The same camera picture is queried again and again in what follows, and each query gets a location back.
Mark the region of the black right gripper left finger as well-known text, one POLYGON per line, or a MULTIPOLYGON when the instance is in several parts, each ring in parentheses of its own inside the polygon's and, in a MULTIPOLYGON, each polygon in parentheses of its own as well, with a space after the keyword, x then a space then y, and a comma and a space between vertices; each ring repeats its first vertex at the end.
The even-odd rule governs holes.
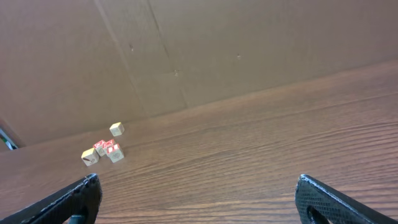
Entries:
POLYGON ((1 220, 3 224, 94 224, 102 199, 97 174, 92 173, 52 195, 1 220))

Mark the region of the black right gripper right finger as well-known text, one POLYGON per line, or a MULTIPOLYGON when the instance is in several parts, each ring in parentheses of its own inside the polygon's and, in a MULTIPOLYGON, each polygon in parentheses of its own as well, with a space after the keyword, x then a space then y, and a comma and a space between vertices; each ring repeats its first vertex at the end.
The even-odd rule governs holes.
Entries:
POLYGON ((306 174, 298 178, 295 205, 303 224, 397 224, 397 220, 306 174))

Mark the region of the yellow wooden block left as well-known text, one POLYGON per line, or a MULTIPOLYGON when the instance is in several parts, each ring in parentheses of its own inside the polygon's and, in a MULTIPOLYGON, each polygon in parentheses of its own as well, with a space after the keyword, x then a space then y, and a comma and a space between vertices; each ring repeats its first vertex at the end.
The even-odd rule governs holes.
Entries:
POLYGON ((100 156, 95 148, 91 148, 82 153, 81 159, 86 166, 91 166, 99 161, 100 156))

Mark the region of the yellow wooden block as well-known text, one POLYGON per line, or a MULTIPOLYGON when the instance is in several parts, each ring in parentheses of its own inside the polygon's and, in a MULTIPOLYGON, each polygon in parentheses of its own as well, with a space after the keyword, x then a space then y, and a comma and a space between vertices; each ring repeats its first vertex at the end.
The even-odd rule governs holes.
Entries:
POLYGON ((116 136, 120 136, 123 134, 124 132, 124 126, 121 122, 118 123, 114 123, 111 125, 111 127, 109 128, 111 134, 116 137, 116 136))
POLYGON ((95 148, 91 148, 82 153, 81 159, 86 166, 91 166, 99 161, 100 156, 95 148))

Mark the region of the red block letter C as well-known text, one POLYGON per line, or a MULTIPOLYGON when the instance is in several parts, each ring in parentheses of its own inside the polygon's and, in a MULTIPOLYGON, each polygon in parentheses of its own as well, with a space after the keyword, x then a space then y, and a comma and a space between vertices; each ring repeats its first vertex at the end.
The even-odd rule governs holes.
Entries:
POLYGON ((93 148, 95 149, 95 151, 98 153, 98 155, 100 157, 103 157, 106 154, 106 152, 104 150, 105 143, 106 143, 105 140, 102 139, 93 145, 93 148))

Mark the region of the red block letter I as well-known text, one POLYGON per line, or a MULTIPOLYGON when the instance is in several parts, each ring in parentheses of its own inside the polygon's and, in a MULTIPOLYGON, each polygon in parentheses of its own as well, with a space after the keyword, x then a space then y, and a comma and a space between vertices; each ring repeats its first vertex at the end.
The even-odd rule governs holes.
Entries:
POLYGON ((111 159, 112 163, 124 159, 124 154, 119 144, 108 147, 106 153, 107 156, 111 159))

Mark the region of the red block letter M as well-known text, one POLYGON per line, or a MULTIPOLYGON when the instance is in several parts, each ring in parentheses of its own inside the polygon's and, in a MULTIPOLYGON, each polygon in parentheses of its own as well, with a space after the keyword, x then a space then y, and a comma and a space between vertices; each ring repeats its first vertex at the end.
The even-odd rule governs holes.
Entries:
POLYGON ((115 145, 114 139, 110 139, 103 143, 103 149, 106 151, 109 147, 113 147, 115 145))

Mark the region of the far yellow wooden block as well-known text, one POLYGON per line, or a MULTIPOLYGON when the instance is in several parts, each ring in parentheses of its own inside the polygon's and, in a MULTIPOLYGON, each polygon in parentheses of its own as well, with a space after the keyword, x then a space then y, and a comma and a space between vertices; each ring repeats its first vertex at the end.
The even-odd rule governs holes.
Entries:
POLYGON ((111 127, 109 128, 111 134, 116 137, 116 136, 120 136, 123 134, 124 132, 124 126, 121 122, 118 123, 114 123, 111 125, 111 127))

